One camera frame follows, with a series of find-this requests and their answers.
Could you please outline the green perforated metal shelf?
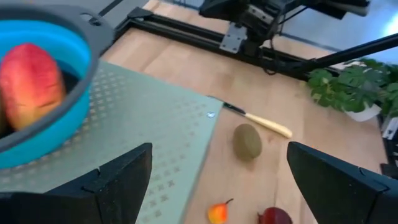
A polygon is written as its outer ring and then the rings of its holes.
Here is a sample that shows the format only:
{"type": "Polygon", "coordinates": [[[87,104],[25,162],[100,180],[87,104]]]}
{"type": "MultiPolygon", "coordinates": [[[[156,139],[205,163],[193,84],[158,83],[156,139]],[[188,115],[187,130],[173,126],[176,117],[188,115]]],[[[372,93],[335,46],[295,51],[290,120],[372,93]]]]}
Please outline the green perforated metal shelf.
{"type": "Polygon", "coordinates": [[[216,99],[104,62],[81,128],[55,152],[0,170],[0,192],[48,192],[149,142],[135,224],[183,224],[220,110],[216,99]]]}

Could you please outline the brown kiwi fruit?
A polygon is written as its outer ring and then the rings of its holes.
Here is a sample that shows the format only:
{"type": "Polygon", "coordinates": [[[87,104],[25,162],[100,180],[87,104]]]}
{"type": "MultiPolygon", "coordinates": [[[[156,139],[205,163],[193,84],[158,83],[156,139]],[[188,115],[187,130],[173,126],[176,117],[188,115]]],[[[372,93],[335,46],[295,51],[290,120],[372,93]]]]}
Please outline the brown kiwi fruit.
{"type": "Polygon", "coordinates": [[[262,141],[258,131],[250,124],[240,124],[233,133],[233,151],[238,159],[251,161],[260,156],[262,141]]]}

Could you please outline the small orange pear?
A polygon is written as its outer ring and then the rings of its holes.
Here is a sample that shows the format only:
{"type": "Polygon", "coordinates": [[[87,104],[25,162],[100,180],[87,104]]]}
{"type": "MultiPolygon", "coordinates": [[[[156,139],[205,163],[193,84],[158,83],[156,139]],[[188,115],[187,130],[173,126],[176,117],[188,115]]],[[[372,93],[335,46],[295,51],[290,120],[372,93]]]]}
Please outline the small orange pear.
{"type": "Polygon", "coordinates": [[[224,224],[228,219],[228,204],[233,198],[210,206],[207,210],[207,217],[211,224],[224,224]]]}

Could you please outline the dark red plum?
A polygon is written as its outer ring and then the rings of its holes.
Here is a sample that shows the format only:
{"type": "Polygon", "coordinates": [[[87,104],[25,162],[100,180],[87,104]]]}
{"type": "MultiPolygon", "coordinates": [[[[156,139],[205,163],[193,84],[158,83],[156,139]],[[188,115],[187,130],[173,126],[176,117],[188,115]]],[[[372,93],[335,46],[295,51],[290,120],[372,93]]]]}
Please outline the dark red plum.
{"type": "Polygon", "coordinates": [[[257,224],[293,224],[289,214],[277,207],[266,208],[257,214],[257,224]]]}

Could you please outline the potted green plant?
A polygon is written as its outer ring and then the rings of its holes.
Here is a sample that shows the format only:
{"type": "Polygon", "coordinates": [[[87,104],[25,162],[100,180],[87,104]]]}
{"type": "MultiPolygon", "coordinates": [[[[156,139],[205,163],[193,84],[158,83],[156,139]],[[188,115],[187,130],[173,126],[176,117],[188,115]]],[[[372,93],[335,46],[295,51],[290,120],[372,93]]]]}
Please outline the potted green plant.
{"type": "Polygon", "coordinates": [[[337,76],[324,68],[308,74],[313,101],[342,111],[358,122],[379,114],[398,117],[398,65],[371,58],[344,63],[337,76]]]}

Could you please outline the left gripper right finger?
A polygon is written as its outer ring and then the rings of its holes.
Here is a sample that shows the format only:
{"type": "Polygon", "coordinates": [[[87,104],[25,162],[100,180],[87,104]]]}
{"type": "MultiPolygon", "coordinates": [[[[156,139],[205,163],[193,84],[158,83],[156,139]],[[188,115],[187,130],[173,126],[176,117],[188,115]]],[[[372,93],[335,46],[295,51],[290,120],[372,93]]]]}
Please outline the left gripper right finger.
{"type": "Polygon", "coordinates": [[[318,224],[398,224],[398,180],[299,142],[287,162],[318,224]]]}

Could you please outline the red-yellow mango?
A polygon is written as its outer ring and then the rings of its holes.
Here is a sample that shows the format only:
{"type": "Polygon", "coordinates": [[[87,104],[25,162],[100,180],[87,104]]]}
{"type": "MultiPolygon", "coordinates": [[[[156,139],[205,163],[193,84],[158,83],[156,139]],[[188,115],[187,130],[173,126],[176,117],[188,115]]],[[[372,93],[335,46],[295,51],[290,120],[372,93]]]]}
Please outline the red-yellow mango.
{"type": "Polygon", "coordinates": [[[0,93],[6,117],[18,131],[53,111],[66,97],[56,60],[31,43],[13,47],[0,61],[0,93]]]}

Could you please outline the blue collapsible colander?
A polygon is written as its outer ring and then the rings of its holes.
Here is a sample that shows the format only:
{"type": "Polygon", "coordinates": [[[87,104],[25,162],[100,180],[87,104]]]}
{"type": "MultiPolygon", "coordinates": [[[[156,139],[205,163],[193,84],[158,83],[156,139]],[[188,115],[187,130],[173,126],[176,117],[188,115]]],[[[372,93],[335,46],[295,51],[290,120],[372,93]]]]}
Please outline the blue collapsible colander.
{"type": "MultiPolygon", "coordinates": [[[[22,130],[0,134],[0,169],[38,159],[73,135],[89,110],[101,54],[113,40],[113,28],[79,6],[0,3],[0,61],[17,45],[35,44],[56,60],[66,89],[53,111],[22,130]]],[[[6,116],[1,93],[0,115],[6,116]]]]}

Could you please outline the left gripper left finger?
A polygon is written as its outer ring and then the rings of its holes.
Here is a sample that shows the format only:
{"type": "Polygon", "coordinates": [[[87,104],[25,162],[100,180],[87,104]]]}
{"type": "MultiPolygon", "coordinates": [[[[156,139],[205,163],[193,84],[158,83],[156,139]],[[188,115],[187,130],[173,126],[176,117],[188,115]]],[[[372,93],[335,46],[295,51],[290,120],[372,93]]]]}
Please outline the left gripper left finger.
{"type": "Polygon", "coordinates": [[[151,170],[146,142],[48,192],[0,192],[0,224],[135,224],[151,170]]]}

